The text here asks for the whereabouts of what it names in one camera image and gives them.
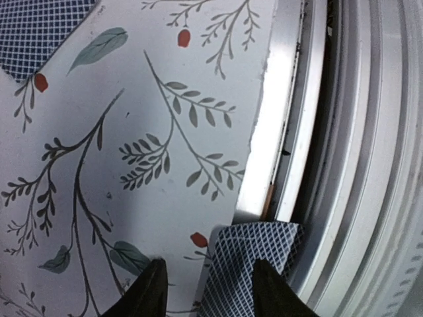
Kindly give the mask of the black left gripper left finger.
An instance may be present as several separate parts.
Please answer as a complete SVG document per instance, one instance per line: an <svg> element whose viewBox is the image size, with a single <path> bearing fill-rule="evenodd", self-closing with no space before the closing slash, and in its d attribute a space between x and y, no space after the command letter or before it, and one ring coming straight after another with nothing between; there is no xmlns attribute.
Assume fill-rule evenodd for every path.
<svg viewBox="0 0 423 317"><path fill-rule="evenodd" d="M125 294L103 317L166 316L168 299L167 265L164 259L154 259L132 283Z"/></svg>

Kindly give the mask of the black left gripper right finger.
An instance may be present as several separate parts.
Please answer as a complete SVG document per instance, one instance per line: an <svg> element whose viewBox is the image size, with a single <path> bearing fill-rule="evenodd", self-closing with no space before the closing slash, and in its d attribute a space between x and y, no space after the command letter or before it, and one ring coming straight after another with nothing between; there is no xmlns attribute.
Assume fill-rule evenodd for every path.
<svg viewBox="0 0 423 317"><path fill-rule="evenodd" d="M252 297L258 317L317 316L267 260L257 259L253 265Z"/></svg>

